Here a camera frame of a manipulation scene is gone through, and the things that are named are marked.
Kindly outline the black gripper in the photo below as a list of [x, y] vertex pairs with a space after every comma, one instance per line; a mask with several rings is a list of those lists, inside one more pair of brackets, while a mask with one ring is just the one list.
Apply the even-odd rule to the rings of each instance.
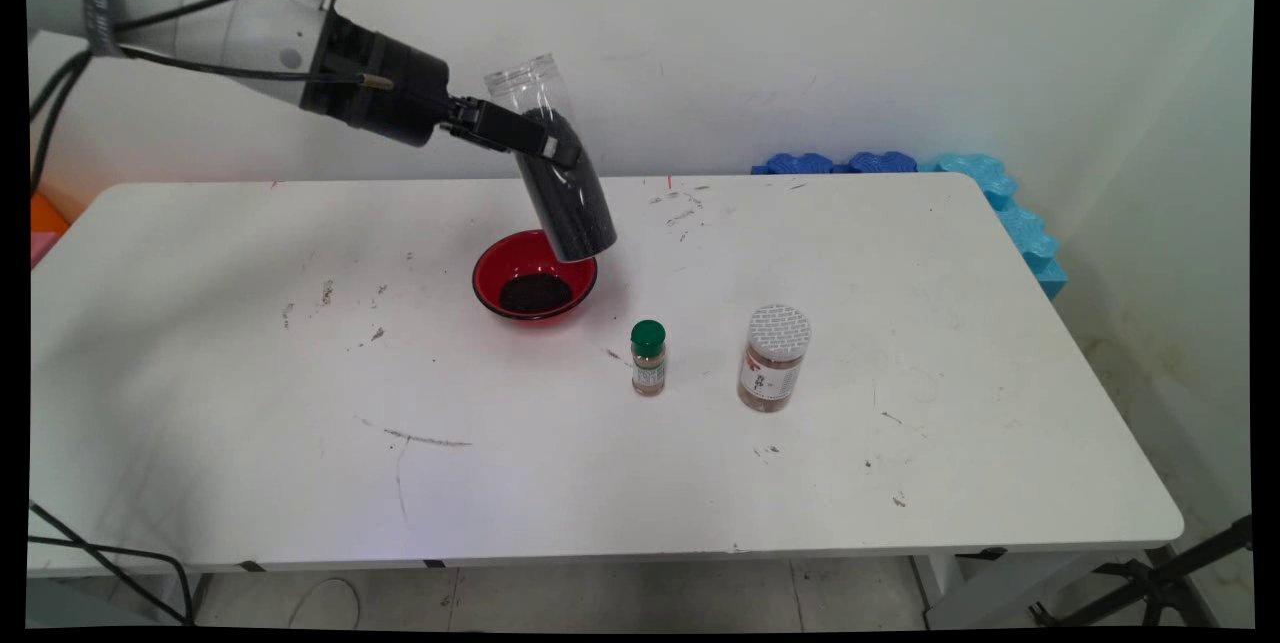
[[483, 149], [512, 152], [573, 170], [580, 138], [556, 111], [516, 113], [474, 97], [448, 94], [451, 69], [439, 58], [329, 12], [320, 29], [310, 72], [355, 78], [374, 76], [389, 90], [355, 83], [310, 81], [300, 108], [412, 147], [428, 143], [436, 126]]

